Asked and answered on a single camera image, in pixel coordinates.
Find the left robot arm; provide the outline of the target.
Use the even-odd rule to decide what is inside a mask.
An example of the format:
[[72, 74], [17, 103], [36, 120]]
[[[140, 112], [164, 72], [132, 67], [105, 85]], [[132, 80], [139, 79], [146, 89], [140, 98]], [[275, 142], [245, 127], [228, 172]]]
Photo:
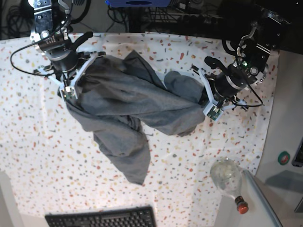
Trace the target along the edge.
[[226, 67], [217, 58], [205, 58], [206, 65], [211, 69], [221, 70], [219, 75], [207, 78], [214, 100], [219, 105], [232, 103], [250, 107], [237, 94], [246, 88], [254, 93], [254, 87], [263, 82], [268, 73], [267, 61], [271, 51], [277, 48], [289, 25], [290, 21], [275, 11], [258, 7], [250, 32], [238, 44], [231, 45], [229, 49], [227, 42], [222, 41], [224, 50], [235, 58], [233, 63]]

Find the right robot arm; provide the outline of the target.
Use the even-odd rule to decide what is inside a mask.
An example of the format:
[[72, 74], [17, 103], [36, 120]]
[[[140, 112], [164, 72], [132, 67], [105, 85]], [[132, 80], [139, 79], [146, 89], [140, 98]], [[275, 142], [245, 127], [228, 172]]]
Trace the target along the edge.
[[93, 33], [86, 32], [74, 42], [69, 33], [73, 31], [72, 25], [81, 22], [87, 15], [91, 1], [72, 0], [70, 5], [63, 0], [30, 0], [28, 3], [34, 9], [31, 40], [51, 62], [46, 71], [53, 70], [56, 79], [61, 80], [85, 60], [77, 49], [92, 38]]

